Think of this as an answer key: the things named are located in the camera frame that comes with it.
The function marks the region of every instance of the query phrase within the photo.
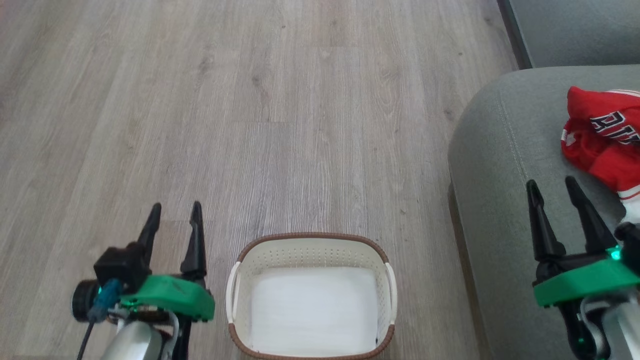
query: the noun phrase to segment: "gray couch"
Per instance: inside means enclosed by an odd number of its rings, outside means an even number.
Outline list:
[[[506,74],[473,98],[451,140],[451,181],[493,358],[571,360],[559,311],[539,308],[533,296],[537,263],[525,183],[537,181],[550,222],[568,253],[584,252],[584,235],[564,186],[565,176],[578,179],[610,227],[622,218],[624,208],[617,196],[564,159],[560,136],[568,117],[570,86],[640,90],[640,65],[560,65],[640,64],[640,22],[629,21],[640,13],[640,1],[508,3],[513,13],[505,18],[518,19],[521,28],[515,31],[526,43],[521,55],[534,67],[557,67]],[[608,10],[600,3],[607,3]],[[572,13],[563,17],[567,11]],[[580,30],[553,36],[576,28],[566,25],[576,15],[583,18]],[[514,24],[508,26],[514,31]]]

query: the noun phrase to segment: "brown basket rim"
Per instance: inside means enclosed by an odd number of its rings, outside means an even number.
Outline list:
[[[285,240],[285,239],[295,239],[295,238],[303,238],[303,239],[304,238],[325,238],[325,239],[357,241],[372,247],[378,253],[378,255],[380,255],[380,258],[382,259],[383,263],[389,262],[389,258],[385,254],[385,251],[382,250],[380,245],[374,243],[372,240],[365,238],[364,236],[341,234],[341,233],[285,233],[285,234],[274,234],[274,235],[263,236],[261,238],[257,238],[256,240],[253,240],[247,246],[245,246],[242,252],[240,252],[240,255],[238,256],[238,261],[242,262],[244,260],[244,257],[249,253],[249,251],[251,251],[251,249],[253,249],[258,244],[261,244],[267,241],[273,241],[273,240]]]
[[[387,330],[387,335],[385,339],[373,350],[370,352],[365,352],[363,354],[356,355],[346,355],[346,356],[332,356],[332,357],[298,357],[298,356],[280,356],[280,355],[272,355],[272,354],[263,354],[260,352],[256,352],[248,348],[238,337],[236,332],[236,325],[233,323],[229,324],[229,334],[231,335],[231,340],[236,344],[236,346],[240,349],[240,351],[245,354],[255,357],[257,359],[262,360],[366,360],[370,359],[374,356],[380,354],[391,342],[391,339],[394,337],[394,332],[396,330],[396,326],[394,324],[389,325]]]

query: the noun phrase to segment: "blue connector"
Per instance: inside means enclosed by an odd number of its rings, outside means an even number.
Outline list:
[[[122,284],[118,279],[111,279],[98,292],[98,296],[93,302],[93,306],[87,312],[90,323],[101,323],[109,314],[109,309],[114,307],[120,300]]]

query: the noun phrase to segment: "red and white garment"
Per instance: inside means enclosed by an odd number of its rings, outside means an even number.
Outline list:
[[[623,222],[640,223],[640,92],[573,86],[567,101],[564,155],[618,193],[627,209]]]

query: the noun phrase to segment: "green plastic bracket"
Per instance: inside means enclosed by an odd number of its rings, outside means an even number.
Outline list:
[[[534,286],[538,305],[553,306],[640,284],[640,277],[620,261],[620,250],[616,247],[607,251],[610,258],[567,271]]]
[[[195,282],[169,275],[148,276],[137,293],[120,297],[120,305],[128,309],[156,306],[203,322],[213,319],[216,309],[216,303],[207,290]]]

